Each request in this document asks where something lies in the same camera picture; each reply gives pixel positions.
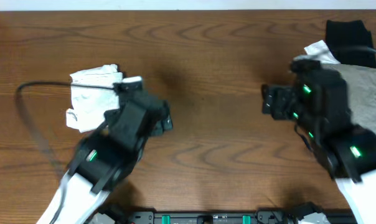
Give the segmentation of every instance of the black cable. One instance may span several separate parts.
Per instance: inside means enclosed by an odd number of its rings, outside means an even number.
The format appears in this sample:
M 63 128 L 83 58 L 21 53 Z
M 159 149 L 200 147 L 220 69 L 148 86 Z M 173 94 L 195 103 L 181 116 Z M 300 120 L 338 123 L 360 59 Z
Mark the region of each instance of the black cable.
M 298 131 L 298 124 L 294 125 L 294 132 L 301 137 L 301 139 L 303 140 L 303 142 L 306 145 L 307 149 L 310 150 L 310 152 L 313 152 L 313 149 L 311 148 L 311 145 L 308 142 L 307 138 L 304 135 L 302 135 L 302 134 L 299 133 L 299 131 Z
M 282 222 L 280 222 L 280 220 L 278 219 L 278 217 L 275 215 L 274 211 L 272 211 L 275 219 L 276 219 L 276 224 L 283 224 Z
M 48 158 L 51 165 L 54 167 L 55 173 L 57 174 L 58 179 L 61 180 L 61 183 L 60 183 L 61 199 L 60 199 L 59 207 L 50 222 L 50 224 L 54 224 L 57 221 L 60 215 L 60 212 L 62 210 L 63 204 L 65 202 L 67 182 L 62 182 L 63 167 L 60 161 L 56 159 L 54 150 L 49 146 L 48 140 L 46 140 L 46 138 L 41 134 L 40 130 L 34 124 L 23 101 L 22 90 L 29 86 L 38 86 L 38 85 L 53 85 L 53 86 L 63 86 L 63 87 L 76 86 L 76 87 L 84 87 L 84 88 L 97 88 L 97 89 L 103 89 L 103 90 L 114 90 L 114 89 L 112 87 L 106 87 L 106 86 L 80 85 L 80 84 L 72 84 L 68 82 L 33 81 L 33 82 L 27 82 L 27 83 L 21 84 L 15 91 L 14 100 L 15 100 L 15 105 L 16 105 L 19 117 L 21 118 L 22 122 L 28 129 L 29 133 L 31 134 L 33 140 L 36 142 L 41 152 Z
M 368 46 L 348 46 L 348 47 L 338 47 L 334 49 L 323 50 L 316 55 L 311 55 L 308 59 L 315 60 L 319 56 L 328 54 L 329 52 L 358 52 L 358 51 L 376 54 L 376 49 L 373 49 Z

